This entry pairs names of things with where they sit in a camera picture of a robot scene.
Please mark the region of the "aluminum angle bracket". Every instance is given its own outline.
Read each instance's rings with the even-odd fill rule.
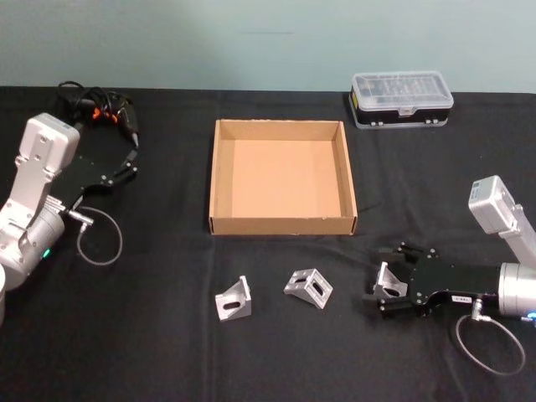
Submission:
[[[215,299],[221,322],[251,315],[250,287],[245,276],[241,276],[225,293],[216,295]]]
[[[382,262],[378,273],[378,280],[373,287],[374,295],[380,298],[389,298],[398,296],[406,296],[408,294],[408,284],[393,275],[389,270],[387,262]]]
[[[299,297],[321,309],[332,291],[333,287],[316,269],[294,272],[283,290],[286,295]]]

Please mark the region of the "clear plastic case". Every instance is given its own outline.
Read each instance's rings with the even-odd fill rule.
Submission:
[[[356,74],[350,101],[360,128],[442,126],[454,104],[437,71]]]

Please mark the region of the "black tablecloth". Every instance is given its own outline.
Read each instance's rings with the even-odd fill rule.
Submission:
[[[521,374],[498,378],[452,342],[465,310],[381,321],[364,315],[361,303],[377,268],[371,253],[382,245],[411,241],[467,264],[515,261],[503,240],[483,233],[467,200],[473,180],[498,174],[536,224],[536,97],[455,94],[445,127],[358,131],[340,93],[126,92],[142,133],[140,174],[112,196],[85,202],[118,220],[124,254],[112,267],[90,266],[76,254],[76,227],[68,229],[27,282],[8,293],[1,401],[536,398],[530,324],[501,320],[525,346],[528,363]],[[3,199],[25,121],[53,96],[51,89],[0,89]],[[218,118],[343,120],[357,234],[211,236]],[[88,138],[80,149],[95,160],[128,146],[105,129]],[[113,255],[109,232],[88,230],[85,245],[94,256]],[[334,287],[323,311],[282,292],[293,271],[312,267]],[[250,283],[253,314],[220,323],[214,295],[239,275]],[[498,369],[518,362],[512,344],[489,325],[468,325],[464,336]]]

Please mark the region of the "cable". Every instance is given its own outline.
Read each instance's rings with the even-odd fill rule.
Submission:
[[[65,87],[71,90],[62,91]],[[68,122],[83,121],[88,125],[98,121],[113,122],[119,132],[132,141],[134,149],[139,149],[136,113],[130,97],[99,86],[85,88],[69,80],[58,84],[57,98],[56,109]]]
[[[487,366],[486,364],[484,364],[480,360],[478,360],[471,352],[469,352],[469,349],[467,349],[466,345],[461,340],[460,326],[470,316],[471,315],[469,315],[469,314],[467,314],[465,316],[461,316],[460,318],[458,318],[458,321],[456,322],[456,338],[458,340],[458,343],[461,346],[461,349],[466,353],[466,355],[469,356],[469,358],[473,362],[475,362],[480,367],[482,367],[483,369],[485,369],[486,371],[488,371],[488,372],[490,372],[492,374],[501,375],[501,376],[508,376],[508,375],[515,375],[515,374],[519,373],[521,370],[523,370],[523,367],[525,367],[525,363],[527,361],[527,355],[525,354],[525,349],[523,348],[523,345],[519,342],[519,340],[516,338],[516,336],[508,328],[504,327],[500,322],[497,322],[492,318],[490,318],[490,320],[487,321],[487,322],[491,322],[492,324],[495,324],[497,327],[502,329],[515,342],[516,346],[518,347],[519,352],[521,354],[521,363],[519,364],[519,367],[516,368],[515,370],[511,371],[511,372],[506,372],[506,373],[501,372],[501,371],[497,371],[497,370]]]
[[[77,209],[84,209],[86,211],[95,212],[97,214],[101,214],[105,218],[108,218],[108,220],[110,220],[110,222],[116,227],[117,234],[119,237],[119,249],[117,250],[116,256],[112,258],[111,260],[99,262],[99,261],[92,260],[90,257],[88,257],[84,253],[84,251],[82,251],[81,241],[82,241],[82,236],[84,235],[85,231],[81,230],[80,233],[78,234],[78,238],[76,239],[76,249],[80,253],[80,256],[84,260],[89,262],[90,264],[96,265],[96,266],[107,266],[116,262],[119,259],[119,257],[121,257],[121,254],[123,252],[123,233],[121,232],[121,228],[119,227],[119,224],[117,224],[117,222],[109,214],[107,214],[104,211],[101,211],[100,209],[92,208],[92,207],[84,207],[84,206],[79,206]]]

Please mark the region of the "light blue wall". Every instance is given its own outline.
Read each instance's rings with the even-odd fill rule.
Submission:
[[[536,92],[536,1],[0,0],[0,85],[347,90],[381,70]]]

